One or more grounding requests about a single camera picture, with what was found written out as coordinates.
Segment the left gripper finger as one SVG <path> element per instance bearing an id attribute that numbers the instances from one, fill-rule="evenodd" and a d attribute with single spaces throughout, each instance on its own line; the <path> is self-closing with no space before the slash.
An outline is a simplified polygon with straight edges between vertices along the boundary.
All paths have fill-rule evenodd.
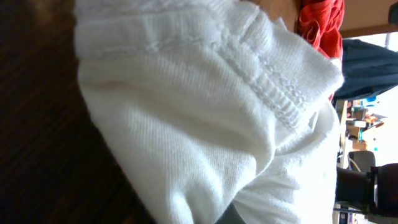
<path id="1" fill-rule="evenodd" d="M 224 211 L 215 224 L 246 224 L 239 215 L 233 203 Z"/>

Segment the dark cloth over table edge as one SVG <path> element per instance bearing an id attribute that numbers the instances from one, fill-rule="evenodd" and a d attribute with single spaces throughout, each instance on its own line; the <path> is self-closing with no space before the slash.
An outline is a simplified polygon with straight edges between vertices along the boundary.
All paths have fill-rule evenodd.
<path id="1" fill-rule="evenodd" d="M 397 52 L 358 39 L 343 40 L 344 84 L 336 100 L 374 97 L 397 86 Z"/>

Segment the red mesh shirt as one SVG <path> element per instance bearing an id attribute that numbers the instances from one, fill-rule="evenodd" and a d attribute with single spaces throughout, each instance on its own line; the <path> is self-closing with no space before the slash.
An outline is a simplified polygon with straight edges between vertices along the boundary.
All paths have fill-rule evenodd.
<path id="1" fill-rule="evenodd" d="M 303 0 L 298 16 L 299 35 L 339 70 L 342 69 L 340 27 L 344 15 L 344 0 Z"/>

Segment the white printed t-shirt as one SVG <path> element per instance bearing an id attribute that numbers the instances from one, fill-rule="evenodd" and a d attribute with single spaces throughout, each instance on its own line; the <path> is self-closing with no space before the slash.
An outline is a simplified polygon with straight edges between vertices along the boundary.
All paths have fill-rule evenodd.
<path id="1" fill-rule="evenodd" d="M 78 83 L 158 223 L 331 223 L 340 70 L 247 1 L 77 1 Z"/>

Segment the cluttered background shelf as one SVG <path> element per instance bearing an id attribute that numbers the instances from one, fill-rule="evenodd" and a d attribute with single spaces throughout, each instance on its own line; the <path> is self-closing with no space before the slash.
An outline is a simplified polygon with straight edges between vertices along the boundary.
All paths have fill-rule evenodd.
<path id="1" fill-rule="evenodd" d="M 340 150 L 337 153 L 337 166 L 354 167 L 360 170 L 355 152 L 375 153 L 380 146 L 382 129 L 388 117 L 376 113 L 378 102 L 367 100 L 338 100 L 335 110 L 340 122 Z"/>

